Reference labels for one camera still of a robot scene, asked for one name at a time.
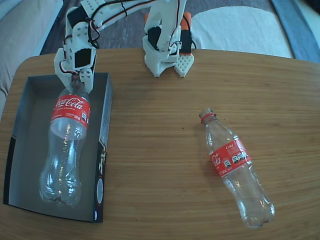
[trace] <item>plastic bottle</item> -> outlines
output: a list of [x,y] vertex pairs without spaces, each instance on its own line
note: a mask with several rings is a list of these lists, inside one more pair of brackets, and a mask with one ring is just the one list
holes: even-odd
[[79,159],[90,116],[88,93],[79,78],[72,90],[59,95],[49,128],[49,151],[40,175],[39,192],[45,202],[74,207],[81,197]]
[[232,193],[244,224],[258,229],[275,216],[275,207],[266,196],[243,143],[208,108],[200,115],[205,126],[211,160]]

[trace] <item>cardboard box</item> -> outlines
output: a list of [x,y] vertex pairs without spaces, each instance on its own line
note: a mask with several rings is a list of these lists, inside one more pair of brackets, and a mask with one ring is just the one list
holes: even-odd
[[17,111],[10,141],[3,203],[54,217],[92,223],[103,221],[106,150],[113,87],[107,73],[96,73],[89,94],[91,114],[79,175],[81,197],[75,207],[42,201],[39,179],[47,161],[50,120],[56,99],[64,89],[55,75],[29,77]]

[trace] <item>round wooden table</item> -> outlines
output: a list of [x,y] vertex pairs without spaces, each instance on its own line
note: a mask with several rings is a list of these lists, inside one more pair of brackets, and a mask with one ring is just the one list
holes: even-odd
[[[0,204],[0,239],[320,238],[320,65],[295,59],[195,50],[186,78],[154,78],[141,49],[99,50],[96,72],[114,85],[104,222],[59,219]],[[54,74],[54,55],[18,69],[0,123],[0,188],[28,76]],[[212,108],[241,136],[275,205],[275,221],[243,225],[215,174],[198,114]]]

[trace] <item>red bottle label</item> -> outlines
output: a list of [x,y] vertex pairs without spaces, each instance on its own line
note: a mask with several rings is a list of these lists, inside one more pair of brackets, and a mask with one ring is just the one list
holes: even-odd
[[245,146],[240,139],[220,147],[211,153],[210,157],[220,177],[227,175],[243,164],[251,163],[251,157],[247,154]]
[[84,98],[77,95],[64,95],[56,100],[51,121],[58,118],[77,120],[86,128],[90,116],[90,104]]

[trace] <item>white 3d-printed robot arm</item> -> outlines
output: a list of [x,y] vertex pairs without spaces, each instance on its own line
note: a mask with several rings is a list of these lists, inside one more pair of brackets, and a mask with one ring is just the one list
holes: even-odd
[[[72,76],[78,75],[90,93],[94,85],[99,31],[135,11],[151,6],[144,28],[147,35],[142,40],[145,64],[156,77],[173,66],[184,77],[194,59],[192,54],[180,56],[180,23],[186,2],[187,0],[83,0],[80,7],[72,7],[67,12],[63,48],[59,48],[54,58],[56,75],[66,88],[71,87]],[[189,58],[189,67],[182,68],[178,63],[185,58]]]

